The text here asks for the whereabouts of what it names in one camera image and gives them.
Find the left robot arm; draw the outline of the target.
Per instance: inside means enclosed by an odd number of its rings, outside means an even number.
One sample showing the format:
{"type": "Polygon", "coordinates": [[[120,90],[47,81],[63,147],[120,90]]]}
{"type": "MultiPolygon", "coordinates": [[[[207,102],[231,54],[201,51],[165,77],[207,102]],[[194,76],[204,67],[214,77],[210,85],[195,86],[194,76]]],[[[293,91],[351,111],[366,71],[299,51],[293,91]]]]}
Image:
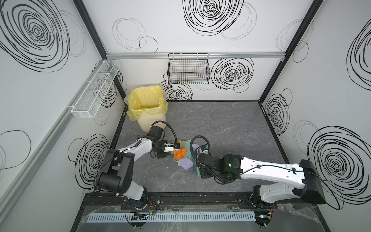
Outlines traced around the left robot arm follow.
{"type": "Polygon", "coordinates": [[[93,186],[145,205],[148,200],[147,189],[132,180],[134,163],[147,153],[162,159],[179,149],[180,143],[173,128],[169,123],[157,120],[152,123],[149,132],[138,137],[133,144],[106,152],[93,186]]]}

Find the green plastic dustpan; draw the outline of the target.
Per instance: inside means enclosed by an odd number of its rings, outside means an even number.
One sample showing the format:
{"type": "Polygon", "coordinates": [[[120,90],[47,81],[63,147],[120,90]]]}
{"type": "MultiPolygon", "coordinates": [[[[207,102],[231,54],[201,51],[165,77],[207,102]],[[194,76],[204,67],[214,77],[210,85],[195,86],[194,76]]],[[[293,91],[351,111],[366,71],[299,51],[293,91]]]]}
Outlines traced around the green plastic dustpan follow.
{"type": "Polygon", "coordinates": [[[192,154],[191,154],[191,149],[192,149],[192,146],[190,145],[190,140],[181,140],[182,141],[182,145],[185,146],[187,148],[187,152],[186,154],[184,155],[184,158],[189,158],[193,161],[193,167],[189,170],[186,170],[186,171],[193,171],[196,176],[200,177],[201,174],[200,174],[200,170],[199,168],[196,166],[196,161],[194,160],[192,154]]]}

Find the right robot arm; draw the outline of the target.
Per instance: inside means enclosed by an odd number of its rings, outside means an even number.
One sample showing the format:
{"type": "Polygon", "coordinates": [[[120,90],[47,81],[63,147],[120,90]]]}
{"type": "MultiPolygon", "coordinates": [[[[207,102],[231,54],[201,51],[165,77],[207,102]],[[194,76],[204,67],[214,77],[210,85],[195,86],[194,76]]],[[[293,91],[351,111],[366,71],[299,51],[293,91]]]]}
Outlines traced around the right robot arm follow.
{"type": "Polygon", "coordinates": [[[263,162],[240,155],[227,154],[222,158],[211,155],[210,142],[197,135],[190,141],[192,146],[197,139],[206,143],[200,148],[190,147],[190,153],[200,170],[203,179],[213,178],[220,185],[231,184],[241,179],[270,181],[270,185],[256,185],[250,197],[253,204],[274,204],[277,201],[299,199],[305,203],[324,205],[325,194],[322,179],[309,160],[300,163],[279,164],[263,162]]]}

